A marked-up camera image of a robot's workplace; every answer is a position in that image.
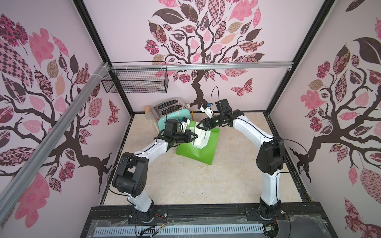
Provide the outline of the white paper receipt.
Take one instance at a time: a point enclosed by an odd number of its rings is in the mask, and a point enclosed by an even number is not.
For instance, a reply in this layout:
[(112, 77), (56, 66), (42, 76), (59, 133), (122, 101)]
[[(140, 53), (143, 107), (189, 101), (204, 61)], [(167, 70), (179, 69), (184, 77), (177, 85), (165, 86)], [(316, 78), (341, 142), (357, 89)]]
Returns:
[(209, 142), (211, 132), (195, 128), (194, 133), (198, 137), (192, 142), (192, 145), (198, 149), (203, 149), (206, 147)]

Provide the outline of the green tote bag white handles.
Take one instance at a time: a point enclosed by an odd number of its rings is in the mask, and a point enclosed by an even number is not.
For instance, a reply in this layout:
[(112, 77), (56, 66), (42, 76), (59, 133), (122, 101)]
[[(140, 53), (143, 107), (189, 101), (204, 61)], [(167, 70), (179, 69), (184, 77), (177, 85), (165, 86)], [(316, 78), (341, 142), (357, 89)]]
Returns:
[[(191, 121), (190, 124), (187, 126), (187, 129), (194, 132), (196, 125), (197, 122)], [(197, 160), (207, 165), (212, 165), (217, 148), (218, 139), (220, 136), (220, 130), (211, 129), (209, 131), (211, 132), (211, 135), (206, 147), (204, 147), (203, 149), (198, 149), (194, 147), (192, 143), (185, 143), (177, 147), (176, 154)]]

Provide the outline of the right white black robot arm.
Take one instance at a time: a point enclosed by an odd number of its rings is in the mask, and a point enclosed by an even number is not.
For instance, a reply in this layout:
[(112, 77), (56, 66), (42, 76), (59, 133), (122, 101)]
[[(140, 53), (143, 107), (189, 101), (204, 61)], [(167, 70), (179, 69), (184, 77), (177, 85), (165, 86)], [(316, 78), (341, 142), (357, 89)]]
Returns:
[(281, 211), (281, 201), (278, 198), (280, 174), (285, 163), (285, 138), (273, 137), (255, 126), (240, 110), (232, 110), (228, 100), (215, 103), (218, 115), (215, 115), (211, 104), (206, 103), (200, 110), (207, 118), (200, 121), (196, 128), (208, 131), (215, 127), (229, 126), (240, 131), (258, 149), (256, 165), (263, 175), (263, 189), (260, 197), (259, 213), (264, 220), (270, 220)]

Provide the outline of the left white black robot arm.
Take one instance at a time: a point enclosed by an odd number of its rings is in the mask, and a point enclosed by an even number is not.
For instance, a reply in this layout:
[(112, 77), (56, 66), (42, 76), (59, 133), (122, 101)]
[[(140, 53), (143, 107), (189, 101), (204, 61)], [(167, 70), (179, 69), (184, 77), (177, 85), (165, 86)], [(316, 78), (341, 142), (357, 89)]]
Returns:
[(147, 147), (135, 153), (126, 152), (117, 164), (112, 186), (141, 213), (149, 212), (154, 202), (148, 197), (144, 188), (147, 183), (150, 162), (168, 152), (176, 145), (191, 143), (198, 135), (187, 129), (190, 120), (168, 119), (165, 128), (153, 139)]

